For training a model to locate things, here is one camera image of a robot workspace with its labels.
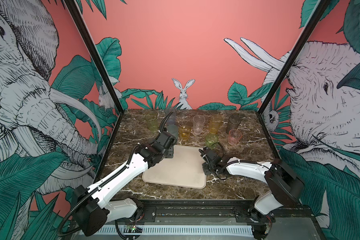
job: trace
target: black metal frame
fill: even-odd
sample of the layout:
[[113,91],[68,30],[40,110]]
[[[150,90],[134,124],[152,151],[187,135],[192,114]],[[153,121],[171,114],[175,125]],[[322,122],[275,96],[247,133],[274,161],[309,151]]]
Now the black metal frame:
[[95,63],[96,68],[99,71],[99,74],[100,74],[101,78],[103,79],[103,81],[104,81],[104,83],[105,83],[105,85],[106,85],[106,87],[107,87],[107,89],[108,89],[108,91],[109,91],[109,93],[110,93],[110,95],[112,97],[112,100],[114,101],[114,103],[116,105],[116,109],[119,112],[115,128],[112,131],[109,143],[107,145],[104,156],[103,156],[103,158],[101,160],[99,169],[96,172],[96,177],[95,177],[95,180],[94,180],[96,182],[96,181],[100,180],[100,175],[101,175],[100,173],[104,169],[106,159],[108,158],[110,149],[112,148],[112,143],[115,140],[117,131],[119,130],[120,122],[121,122],[123,114],[124,114],[124,109],[121,106],[121,103],[120,103],[118,97],[116,96],[115,90],[114,90],[114,88],[113,88],[113,86],[112,86],[112,84],[111,84],[111,82],[109,80],[107,70],[105,69],[104,64],[103,64],[103,62],[102,62],[102,60],[101,60],[101,58],[99,56],[99,52],[96,49],[96,45],[94,44],[94,42],[93,42],[93,40],[91,38],[91,35],[89,34],[89,31],[87,29],[87,26],[86,26],[84,20],[81,17],[81,13],[80,13],[79,9],[76,6],[76,1],[75,0],[64,0],[64,1],[65,1],[66,6],[67,6],[67,9],[69,10],[69,12],[70,12],[70,14],[72,16],[73,21],[76,24],[77,30],[79,31],[85,45],[87,46],[89,54],[91,55],[92,60]]
[[313,32],[314,28],[316,27],[317,23],[319,22],[321,16],[323,15],[325,9],[328,7],[331,0],[320,0],[318,3],[317,8],[312,13],[311,17],[309,18],[307,25],[305,26],[304,30],[302,31],[301,35],[299,36],[298,41],[296,42],[295,46],[293,47],[291,54],[289,55],[288,59],[286,60],[283,68],[280,70],[279,75],[277,76],[275,82],[273,83],[269,93],[265,97],[263,103],[261,104],[258,113],[262,115],[264,113],[265,108],[268,106],[269,102],[272,100],[274,94],[276,93],[277,89],[279,88],[280,84],[285,79],[289,69],[292,67],[293,63],[295,62],[296,58],[300,54],[300,51],[304,47],[305,43],[308,41],[309,36]]

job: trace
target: table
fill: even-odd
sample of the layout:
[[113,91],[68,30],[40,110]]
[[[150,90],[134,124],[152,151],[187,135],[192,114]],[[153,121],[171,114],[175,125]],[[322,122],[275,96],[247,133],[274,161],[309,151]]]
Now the table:
[[[149,112],[158,114],[159,123],[165,116],[164,111],[158,109],[127,109],[125,111],[112,149],[101,173],[101,178],[125,162],[132,147],[138,142],[148,142],[157,136],[157,133],[151,133],[148,130],[144,120],[145,114]],[[219,113],[223,118],[223,124],[217,134],[219,141],[225,148],[226,155],[247,161],[272,161],[273,153],[254,111],[177,110],[176,124],[179,126],[187,121],[192,122],[192,118],[197,114],[205,116],[206,119],[204,130],[200,135],[194,135],[191,132],[189,140],[179,140],[177,144],[204,147],[210,116],[216,113]],[[240,114],[243,117],[243,121],[238,128],[243,137],[235,146],[228,144],[228,135],[225,133],[228,118],[231,114]],[[193,189],[147,183],[142,180],[142,174],[139,174],[122,188],[114,199],[125,199],[127,197],[138,199],[254,199],[257,195],[269,190],[268,186],[259,180],[237,175],[229,176],[226,180],[219,180],[209,175],[206,180],[205,188]]]

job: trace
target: clear cup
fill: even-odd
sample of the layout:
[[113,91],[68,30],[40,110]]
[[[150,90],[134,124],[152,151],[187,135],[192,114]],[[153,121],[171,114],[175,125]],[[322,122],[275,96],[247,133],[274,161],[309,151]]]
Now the clear cup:
[[219,137],[216,134],[208,133],[205,137],[205,145],[210,149],[214,149],[216,144],[219,141]]
[[240,126],[240,123],[241,117],[239,115],[231,115],[228,119],[227,130],[225,131],[226,134],[229,134],[229,131],[232,129],[237,129]]
[[168,125],[174,125],[176,122],[176,108],[174,107],[167,107],[164,110],[165,115],[167,116],[170,112],[173,112],[171,116],[168,118],[166,124]]
[[229,131],[229,134],[228,134],[228,143],[230,145],[235,145],[237,144],[240,139],[241,139],[241,132],[237,129],[232,129],[231,131]]
[[187,141],[190,136],[191,136],[191,127],[188,124],[179,127],[179,137],[181,140]]
[[216,134],[219,131],[219,127],[223,118],[219,114],[214,114],[211,116],[209,120],[209,132],[212,134]]
[[148,129],[154,133],[158,130],[157,113],[148,113],[145,115]]
[[193,117],[193,133],[199,135],[203,131],[205,118],[202,115],[196,115]]

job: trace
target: elephant tusk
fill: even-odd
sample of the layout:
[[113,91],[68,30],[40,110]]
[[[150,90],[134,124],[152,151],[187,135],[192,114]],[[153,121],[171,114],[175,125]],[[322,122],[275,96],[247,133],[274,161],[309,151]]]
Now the elephant tusk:
[[58,91],[56,89],[53,89],[53,88],[51,88],[51,90],[50,90],[49,97],[54,103],[67,104],[68,106],[74,107],[74,108],[82,111],[88,117],[90,117],[91,120],[96,125],[97,132],[99,133],[99,141],[100,141],[100,139],[101,139],[101,127],[100,127],[100,124],[99,124],[99,121],[97,120],[95,114],[93,114],[93,112],[89,108],[87,108],[84,104],[82,104],[78,100],[76,100],[76,99],[68,96],[67,94],[64,94],[64,93],[62,93],[62,92],[60,92],[60,91]]
[[24,148],[24,150],[32,157],[37,157],[45,154],[41,149],[36,139],[33,137],[32,131],[28,126],[17,127],[12,130],[17,142]]
[[58,179],[62,179],[62,180],[72,180],[72,179],[77,179],[79,177],[86,175],[91,169],[92,169],[92,166],[87,167],[86,169],[83,169],[80,171],[75,171],[75,170],[67,169],[67,168],[63,167],[62,165],[60,165],[57,169],[55,169],[52,172],[51,176],[58,178]]

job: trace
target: cable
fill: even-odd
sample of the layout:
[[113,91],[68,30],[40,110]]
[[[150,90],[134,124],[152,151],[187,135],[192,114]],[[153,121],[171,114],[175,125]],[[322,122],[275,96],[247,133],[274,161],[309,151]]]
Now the cable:
[[112,175],[110,178],[108,178],[107,180],[105,180],[102,184],[100,184],[98,187],[95,187],[92,191],[90,191],[87,195],[85,195],[68,213],[67,215],[65,215],[65,217],[63,218],[63,220],[60,222],[59,226],[58,226],[58,229],[57,229],[57,233],[58,233],[58,236],[59,237],[64,237],[64,236],[67,236],[67,235],[70,235],[72,233],[75,233],[77,231],[80,230],[80,227],[77,227],[73,230],[70,230],[68,232],[62,232],[62,228],[64,226],[64,224],[67,222],[68,218],[70,216],[72,216],[72,214],[77,211],[77,209],[79,207],[81,207],[81,205],[83,203],[85,203],[95,192],[97,192],[99,190],[99,187],[102,188],[104,185],[106,185],[107,183],[109,183],[110,181],[112,181],[113,179],[115,179],[118,175],[120,175],[125,169],[127,169],[127,165],[130,164],[131,160],[132,160],[132,157],[133,157],[133,154],[135,153],[137,147],[139,147],[139,145],[136,145],[132,151],[130,152],[129,154],[129,157],[128,157],[128,160],[127,160],[127,163],[125,166],[123,166],[122,169],[120,169],[119,171],[117,171],[114,175]]
[[131,236],[131,237],[127,237],[127,238],[126,238],[125,236],[123,236],[123,235],[121,234],[120,229],[119,229],[119,225],[117,224],[117,220],[115,220],[115,227],[116,227],[116,231],[117,231],[117,234],[119,235],[119,237],[121,237],[121,238],[124,239],[124,240],[136,239],[136,238],[138,238],[138,237],[141,236],[141,234],[140,234],[140,235],[133,235],[133,236]]
[[172,113],[173,113],[173,112],[168,113],[168,115],[165,116],[165,118],[161,121],[160,127],[159,127],[160,132],[163,131],[164,126],[165,126],[165,123],[167,122],[168,118],[172,115]]

